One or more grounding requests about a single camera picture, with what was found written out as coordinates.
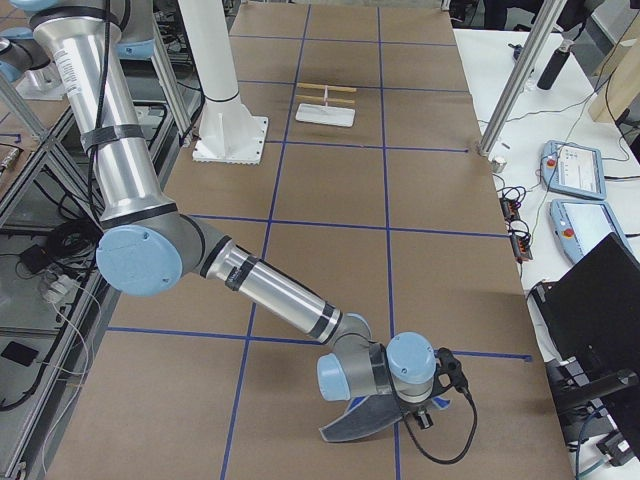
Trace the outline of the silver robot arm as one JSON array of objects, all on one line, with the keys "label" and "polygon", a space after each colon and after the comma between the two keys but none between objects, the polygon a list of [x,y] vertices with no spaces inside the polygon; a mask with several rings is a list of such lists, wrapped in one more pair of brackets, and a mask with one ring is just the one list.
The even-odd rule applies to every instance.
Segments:
[{"label": "silver robot arm", "polygon": [[331,347],[317,364],[322,396],[348,401],[343,421],[421,422],[440,394],[436,355],[419,334],[375,343],[366,320],[345,314],[315,292],[237,246],[212,226],[180,213],[157,179],[117,54],[151,12],[146,1],[23,1],[36,42],[53,58],[92,182],[105,209],[96,251],[102,276],[116,289],[152,296],[184,275],[218,279]]}]

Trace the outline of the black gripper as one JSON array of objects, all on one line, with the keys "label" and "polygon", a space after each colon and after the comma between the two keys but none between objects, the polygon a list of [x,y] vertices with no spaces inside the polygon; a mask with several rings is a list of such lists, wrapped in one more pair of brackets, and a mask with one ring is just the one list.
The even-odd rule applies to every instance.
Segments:
[{"label": "black gripper", "polygon": [[431,415],[439,409],[439,406],[433,399],[427,399],[421,403],[410,403],[400,397],[396,397],[395,400],[398,407],[398,413],[396,414],[397,420],[401,420],[407,415],[411,415],[416,420],[425,420],[426,418],[431,418]]}]

